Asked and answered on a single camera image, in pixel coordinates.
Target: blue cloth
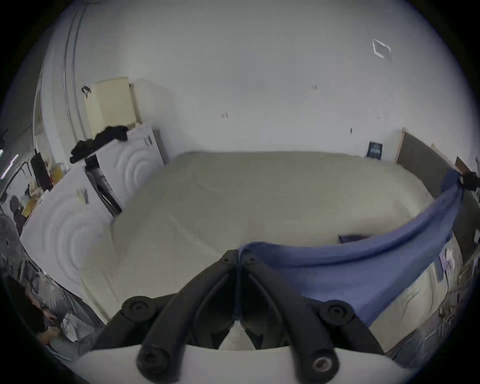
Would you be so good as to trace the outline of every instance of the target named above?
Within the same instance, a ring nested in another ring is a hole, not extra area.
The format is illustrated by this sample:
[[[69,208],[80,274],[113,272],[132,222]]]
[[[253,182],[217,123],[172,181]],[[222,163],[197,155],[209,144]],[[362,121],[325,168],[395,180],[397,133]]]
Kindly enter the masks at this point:
[[[251,251],[276,270],[301,295],[319,301],[343,300],[370,326],[403,290],[435,260],[452,237],[463,188],[451,170],[443,193],[422,213],[400,228],[346,244],[290,247],[253,242]]]

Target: metal pipe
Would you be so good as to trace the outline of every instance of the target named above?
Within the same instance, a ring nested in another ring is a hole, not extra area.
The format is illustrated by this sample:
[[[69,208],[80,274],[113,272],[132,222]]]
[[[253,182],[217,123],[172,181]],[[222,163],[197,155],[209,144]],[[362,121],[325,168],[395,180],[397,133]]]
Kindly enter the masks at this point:
[[[70,122],[70,126],[71,126],[72,132],[73,132],[73,137],[75,138],[76,142],[78,142],[78,138],[77,138],[77,135],[75,134],[75,129],[73,129],[72,118],[70,116],[70,110],[68,108],[67,83],[66,83],[66,79],[65,79],[65,70],[66,70],[66,67],[67,67],[68,41],[70,40],[70,34],[72,33],[73,22],[75,21],[75,18],[77,17],[77,14],[78,14],[78,10],[75,12],[75,15],[73,15],[72,23],[70,24],[70,29],[68,30],[67,42],[65,43],[65,54],[63,55],[63,93],[65,95],[65,105],[67,107],[68,121]]]
[[[82,133],[84,135],[84,139],[87,139],[87,135],[85,133],[84,125],[82,123],[82,118],[80,116],[80,110],[78,109],[78,100],[77,100],[77,91],[75,88],[75,50],[77,47],[77,39],[78,39],[78,31],[80,31],[80,24],[82,23],[82,19],[84,18],[85,11],[87,10],[88,4],[85,5],[84,10],[80,16],[80,20],[78,21],[77,32],[75,33],[75,40],[73,41],[73,55],[72,55],[72,82],[73,82],[73,98],[75,100],[75,107],[77,108],[77,116],[78,121],[80,122],[80,128],[82,129]]]

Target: white bedsheet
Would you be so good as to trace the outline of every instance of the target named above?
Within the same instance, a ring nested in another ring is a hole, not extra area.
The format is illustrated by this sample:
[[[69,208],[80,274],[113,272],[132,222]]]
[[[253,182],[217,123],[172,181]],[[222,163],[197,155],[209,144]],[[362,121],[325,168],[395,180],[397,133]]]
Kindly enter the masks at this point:
[[[309,152],[184,154],[131,200],[86,257],[85,296],[107,321],[129,297],[177,292],[226,250],[250,241],[319,246],[336,243],[338,234],[382,234],[432,201],[413,174],[368,158]],[[433,279],[434,269],[427,269],[413,287],[425,294],[400,300],[393,315],[374,323],[384,350],[437,305]],[[416,308],[411,322],[399,315],[410,313],[409,303]]]

